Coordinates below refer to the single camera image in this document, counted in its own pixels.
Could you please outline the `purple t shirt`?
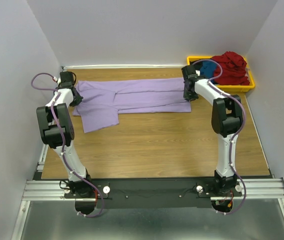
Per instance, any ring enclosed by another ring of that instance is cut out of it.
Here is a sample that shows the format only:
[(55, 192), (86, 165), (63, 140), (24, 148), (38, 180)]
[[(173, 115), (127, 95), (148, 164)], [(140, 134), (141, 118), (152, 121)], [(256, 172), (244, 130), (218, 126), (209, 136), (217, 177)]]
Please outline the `purple t shirt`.
[(85, 133), (119, 124), (120, 114), (189, 113), (181, 77), (123, 81), (79, 81), (82, 101), (74, 107)]

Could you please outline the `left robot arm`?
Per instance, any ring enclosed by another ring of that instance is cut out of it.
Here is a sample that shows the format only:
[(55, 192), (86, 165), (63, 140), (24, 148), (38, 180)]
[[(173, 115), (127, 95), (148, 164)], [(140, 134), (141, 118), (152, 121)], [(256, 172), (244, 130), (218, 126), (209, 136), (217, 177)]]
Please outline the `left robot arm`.
[(91, 177), (86, 167), (81, 163), (75, 150), (75, 130), (70, 117), (69, 107), (76, 107), (83, 97), (78, 93), (76, 74), (70, 71), (62, 71), (59, 77), (49, 73), (39, 73), (49, 76), (57, 84), (52, 88), (53, 97), (44, 106), (36, 109), (36, 117), (40, 137), (45, 145), (54, 150), (61, 159), (68, 175), (63, 190), (74, 197), (86, 199), (95, 194), (95, 189), (90, 183)]

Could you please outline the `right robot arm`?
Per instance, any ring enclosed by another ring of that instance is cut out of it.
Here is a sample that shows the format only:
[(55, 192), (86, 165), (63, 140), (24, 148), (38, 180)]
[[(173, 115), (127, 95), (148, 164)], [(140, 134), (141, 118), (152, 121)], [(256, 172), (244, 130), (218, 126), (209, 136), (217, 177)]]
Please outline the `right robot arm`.
[(193, 65), (184, 66), (181, 72), (184, 99), (190, 102), (202, 96), (212, 105), (211, 126), (218, 138), (218, 161), (210, 190), (223, 196), (237, 185), (236, 144), (246, 120), (241, 98), (216, 87), (201, 76)]

